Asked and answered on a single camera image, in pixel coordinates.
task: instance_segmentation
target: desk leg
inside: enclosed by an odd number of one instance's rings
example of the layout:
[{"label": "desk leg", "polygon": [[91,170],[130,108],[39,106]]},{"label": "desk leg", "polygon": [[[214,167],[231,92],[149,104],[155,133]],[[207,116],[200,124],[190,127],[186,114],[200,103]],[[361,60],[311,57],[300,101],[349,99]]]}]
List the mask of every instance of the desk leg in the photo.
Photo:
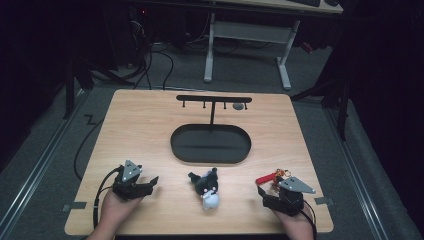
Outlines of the desk leg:
[{"label": "desk leg", "polygon": [[214,33],[215,33],[215,13],[212,13],[211,24],[209,29],[209,48],[208,48],[208,55],[206,56],[205,78],[204,78],[205,82],[212,82]]},{"label": "desk leg", "polygon": [[285,90],[291,89],[290,79],[286,69],[286,61],[289,56],[290,49],[293,45],[294,38],[296,37],[299,24],[300,24],[299,20],[294,23],[293,28],[290,31],[289,39],[287,41],[286,47],[284,49],[283,56],[277,58],[278,69],[280,70],[280,77],[281,77],[281,81],[283,82],[283,88]]}]

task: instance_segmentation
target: hand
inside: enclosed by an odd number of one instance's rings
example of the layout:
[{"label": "hand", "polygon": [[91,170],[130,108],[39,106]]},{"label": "hand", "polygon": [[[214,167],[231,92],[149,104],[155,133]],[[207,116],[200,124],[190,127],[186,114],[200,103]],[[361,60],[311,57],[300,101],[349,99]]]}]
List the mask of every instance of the hand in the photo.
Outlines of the hand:
[{"label": "hand", "polygon": [[141,200],[143,198],[126,201],[118,197],[112,190],[109,190],[103,199],[99,224],[87,239],[113,239],[116,231],[127,220]]},{"label": "hand", "polygon": [[[306,215],[312,219],[311,211],[309,207],[304,207],[302,209]],[[272,212],[280,219],[281,224],[291,240],[313,240],[314,234],[313,229],[309,221],[301,213],[290,217],[289,215],[272,210]]]}]

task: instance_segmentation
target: metal strip on floor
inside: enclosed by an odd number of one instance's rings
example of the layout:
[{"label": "metal strip on floor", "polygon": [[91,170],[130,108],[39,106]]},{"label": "metal strip on floor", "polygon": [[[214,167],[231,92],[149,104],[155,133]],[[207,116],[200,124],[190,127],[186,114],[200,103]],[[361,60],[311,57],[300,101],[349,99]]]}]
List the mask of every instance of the metal strip on floor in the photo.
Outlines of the metal strip on floor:
[{"label": "metal strip on floor", "polygon": [[386,240],[389,239],[384,229],[384,226],[378,216],[376,211],[374,202],[371,196],[368,193],[368,190],[365,187],[364,182],[362,181],[361,175],[355,165],[355,161],[350,153],[348,144],[343,141],[339,135],[337,130],[337,116],[331,109],[323,109],[325,116],[330,122],[331,129],[334,135],[337,138],[337,142],[339,143],[340,149],[344,154],[344,163],[346,164],[348,173],[352,180],[353,188],[358,197],[359,203],[361,204],[362,210],[364,211],[364,215],[368,221],[371,232],[374,235],[374,239],[378,240]]},{"label": "metal strip on floor", "polygon": [[25,183],[23,184],[15,200],[9,207],[9,210],[7,211],[5,216],[3,216],[0,222],[0,239],[7,239],[9,237],[15,224],[19,220],[19,217],[21,216],[22,212],[25,210],[26,205],[28,204],[29,200],[31,199],[32,195],[37,189],[38,184],[41,182],[41,179],[43,178],[50,163],[52,162],[54,152],[56,151],[57,146],[59,145],[66,130],[68,129],[70,123],[72,122],[75,116],[75,113],[77,112],[78,108],[87,99],[89,95],[88,93],[89,92],[84,92],[82,90],[78,92],[77,98],[76,98],[77,104],[75,105],[75,109],[72,112],[71,116],[69,117],[68,120],[62,120],[59,127],[53,134],[53,137],[50,139],[47,147],[43,151],[43,154],[41,154],[40,158],[38,159],[38,162],[35,165],[34,169],[30,173]]}]

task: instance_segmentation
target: red object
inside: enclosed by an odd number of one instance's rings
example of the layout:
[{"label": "red object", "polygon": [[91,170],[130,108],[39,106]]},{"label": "red object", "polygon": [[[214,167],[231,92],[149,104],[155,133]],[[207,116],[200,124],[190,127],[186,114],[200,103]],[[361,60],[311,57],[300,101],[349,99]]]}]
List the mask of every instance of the red object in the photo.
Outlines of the red object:
[{"label": "red object", "polygon": [[269,181],[273,180],[274,178],[275,178],[275,173],[271,173],[269,175],[266,175],[266,176],[263,176],[263,177],[256,179],[256,184],[260,185],[260,184],[269,182]]}]

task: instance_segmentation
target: person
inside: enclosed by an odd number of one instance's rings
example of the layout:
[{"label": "person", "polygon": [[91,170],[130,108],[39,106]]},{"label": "person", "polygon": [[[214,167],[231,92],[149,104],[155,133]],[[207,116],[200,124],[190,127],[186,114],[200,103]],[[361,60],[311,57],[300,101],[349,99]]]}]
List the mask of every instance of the person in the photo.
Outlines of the person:
[{"label": "person", "polygon": [[[87,240],[112,240],[121,225],[127,220],[143,198],[122,200],[112,190],[103,199],[99,224],[86,238]],[[313,240],[312,226],[305,216],[298,214],[290,217],[282,212],[272,210],[280,220],[283,229],[291,240]],[[311,217],[311,211],[305,205],[304,211]]]}]

